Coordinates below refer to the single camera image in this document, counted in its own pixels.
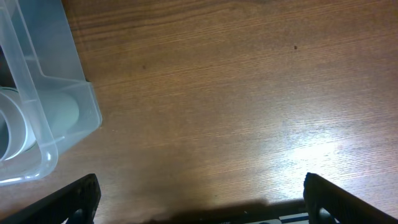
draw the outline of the translucent plastic box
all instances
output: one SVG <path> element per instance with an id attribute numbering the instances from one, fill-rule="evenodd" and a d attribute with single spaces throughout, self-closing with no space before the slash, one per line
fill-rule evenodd
<path id="1" fill-rule="evenodd" d="M 102 117 L 61 0 L 0 0 L 0 46 L 37 140 L 37 147 L 0 162 L 1 186 L 51 173 L 59 155 Z"/>

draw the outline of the clear plastic container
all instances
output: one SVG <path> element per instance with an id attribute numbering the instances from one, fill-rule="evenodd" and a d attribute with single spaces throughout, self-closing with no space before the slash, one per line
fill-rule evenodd
<path id="1" fill-rule="evenodd" d="M 0 46 L 37 140 L 37 147 L 0 162 L 1 186 L 50 174 L 58 156 L 102 117 L 61 0 L 0 0 Z"/>

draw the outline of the black device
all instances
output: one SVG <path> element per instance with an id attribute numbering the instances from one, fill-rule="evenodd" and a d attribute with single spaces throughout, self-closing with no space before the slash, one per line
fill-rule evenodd
<path id="1" fill-rule="evenodd" d="M 39 200 L 0 224 L 65 223 L 92 224 L 101 191 L 95 174 L 89 174 Z M 161 224 L 279 224 L 279 223 L 398 223 L 316 174 L 304 181 L 303 200 L 256 208 L 235 207 L 222 212 L 207 211 L 177 215 Z"/>

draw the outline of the brown wooden surface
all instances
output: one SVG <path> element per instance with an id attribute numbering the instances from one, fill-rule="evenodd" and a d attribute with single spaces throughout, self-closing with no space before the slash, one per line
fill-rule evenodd
<path id="1" fill-rule="evenodd" d="M 0 216 L 94 172 L 96 223 L 302 197 L 316 172 L 398 217 L 398 13 L 369 0 L 69 0 L 103 125 Z"/>

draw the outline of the wooden table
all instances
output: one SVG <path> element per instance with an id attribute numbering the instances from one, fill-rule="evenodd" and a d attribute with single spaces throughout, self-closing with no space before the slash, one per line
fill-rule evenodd
<path id="1" fill-rule="evenodd" d="M 96 223 L 302 197 L 316 172 L 398 217 L 388 0 L 64 0 L 103 124 L 7 214 L 94 172 Z"/>

